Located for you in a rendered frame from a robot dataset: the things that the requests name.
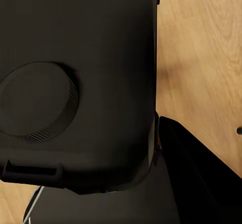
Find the digital camera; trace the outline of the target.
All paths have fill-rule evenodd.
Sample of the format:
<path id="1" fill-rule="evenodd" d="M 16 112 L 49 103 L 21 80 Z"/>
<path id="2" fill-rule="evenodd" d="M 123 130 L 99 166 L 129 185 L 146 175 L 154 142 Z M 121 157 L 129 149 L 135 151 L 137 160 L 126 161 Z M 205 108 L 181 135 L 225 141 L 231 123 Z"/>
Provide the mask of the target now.
<path id="1" fill-rule="evenodd" d="M 79 195 L 150 176 L 160 0 L 0 0 L 0 180 Z"/>

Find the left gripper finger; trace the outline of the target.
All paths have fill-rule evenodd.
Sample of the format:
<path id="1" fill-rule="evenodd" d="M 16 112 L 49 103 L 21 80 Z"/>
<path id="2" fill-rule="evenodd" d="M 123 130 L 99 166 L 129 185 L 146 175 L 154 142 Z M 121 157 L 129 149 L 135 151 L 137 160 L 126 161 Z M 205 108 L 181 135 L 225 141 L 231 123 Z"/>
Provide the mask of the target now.
<path id="1" fill-rule="evenodd" d="M 178 121 L 159 120 L 180 223 L 242 224 L 242 178 Z"/>

